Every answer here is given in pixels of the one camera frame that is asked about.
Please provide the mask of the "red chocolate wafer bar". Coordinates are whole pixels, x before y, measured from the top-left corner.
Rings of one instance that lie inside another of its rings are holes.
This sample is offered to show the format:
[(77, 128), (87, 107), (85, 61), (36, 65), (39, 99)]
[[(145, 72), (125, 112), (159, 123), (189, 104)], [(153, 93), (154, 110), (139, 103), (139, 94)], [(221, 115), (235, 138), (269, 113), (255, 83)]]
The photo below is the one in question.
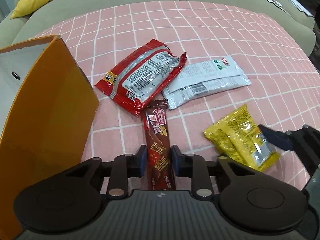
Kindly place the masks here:
[(155, 100), (149, 103), (142, 114), (148, 150), (149, 185), (150, 189), (156, 191), (176, 189), (172, 169), (167, 108), (167, 100)]

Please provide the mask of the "yellow snack packet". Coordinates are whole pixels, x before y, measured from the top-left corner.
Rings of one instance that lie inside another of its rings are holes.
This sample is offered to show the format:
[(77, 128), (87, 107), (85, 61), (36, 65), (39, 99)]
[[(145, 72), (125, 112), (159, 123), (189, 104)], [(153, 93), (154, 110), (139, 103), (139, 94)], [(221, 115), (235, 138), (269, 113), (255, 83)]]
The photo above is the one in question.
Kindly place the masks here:
[(246, 104), (209, 126), (203, 133), (220, 154), (260, 172), (280, 158), (253, 120)]

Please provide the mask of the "white snack packet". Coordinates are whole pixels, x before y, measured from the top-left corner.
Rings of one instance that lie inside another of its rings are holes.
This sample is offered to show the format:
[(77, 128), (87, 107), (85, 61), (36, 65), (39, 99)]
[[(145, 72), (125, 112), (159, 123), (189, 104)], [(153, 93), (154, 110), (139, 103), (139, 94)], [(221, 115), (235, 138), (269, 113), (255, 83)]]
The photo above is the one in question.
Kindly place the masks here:
[(162, 94), (170, 109), (207, 95), (249, 86), (251, 81), (231, 56), (185, 66)]

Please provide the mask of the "red silver snack packet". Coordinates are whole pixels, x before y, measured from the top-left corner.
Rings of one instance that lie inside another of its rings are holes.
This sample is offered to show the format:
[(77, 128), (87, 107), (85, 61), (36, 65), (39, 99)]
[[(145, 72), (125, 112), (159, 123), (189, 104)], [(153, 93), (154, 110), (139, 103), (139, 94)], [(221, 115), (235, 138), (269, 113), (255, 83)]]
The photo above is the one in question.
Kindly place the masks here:
[(187, 54), (172, 54), (169, 47), (152, 39), (109, 70), (97, 89), (129, 113), (143, 109), (182, 71)]

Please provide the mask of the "pink checkered tablecloth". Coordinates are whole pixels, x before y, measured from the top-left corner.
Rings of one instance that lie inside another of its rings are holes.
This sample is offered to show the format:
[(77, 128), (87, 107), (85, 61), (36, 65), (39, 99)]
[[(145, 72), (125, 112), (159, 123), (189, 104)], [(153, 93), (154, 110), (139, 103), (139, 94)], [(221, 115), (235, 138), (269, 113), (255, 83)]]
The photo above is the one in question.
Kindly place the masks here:
[(155, 38), (189, 63), (230, 55), (251, 85), (190, 101), (167, 112), (170, 142), (184, 154), (213, 160), (204, 130), (247, 105), (259, 124), (278, 131), (319, 128), (319, 73), (272, 18), (237, 7), (189, 1), (121, 5), (38, 31), (58, 34), (95, 85), (118, 62)]

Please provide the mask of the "orange storage box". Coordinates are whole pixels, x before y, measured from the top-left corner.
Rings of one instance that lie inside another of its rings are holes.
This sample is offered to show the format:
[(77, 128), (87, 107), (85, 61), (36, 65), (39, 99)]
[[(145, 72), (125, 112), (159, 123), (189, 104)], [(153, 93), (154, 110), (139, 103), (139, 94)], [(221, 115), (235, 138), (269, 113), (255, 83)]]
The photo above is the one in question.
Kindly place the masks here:
[(20, 191), (80, 163), (98, 105), (60, 36), (1, 50), (1, 239), (21, 233)]

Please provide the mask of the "beige sofa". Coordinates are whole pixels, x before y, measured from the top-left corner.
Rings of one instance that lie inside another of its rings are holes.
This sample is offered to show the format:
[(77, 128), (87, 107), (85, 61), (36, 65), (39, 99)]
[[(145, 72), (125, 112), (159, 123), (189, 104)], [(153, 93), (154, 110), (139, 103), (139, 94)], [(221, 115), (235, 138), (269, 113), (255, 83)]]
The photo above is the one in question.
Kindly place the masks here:
[[(117, 5), (149, 1), (173, 0), (53, 0), (30, 16), (11, 19), (7, 16), (1, 22), (1, 47), (25, 41), (53, 25), (75, 16)], [(236, 6), (252, 12), (270, 16), (277, 21), (298, 43), (306, 55), (310, 55), (316, 43), (313, 32), (314, 20), (300, 12), (288, 0), (276, 0), (284, 9), (281, 10), (267, 0), (179, 0), (212, 2)]]

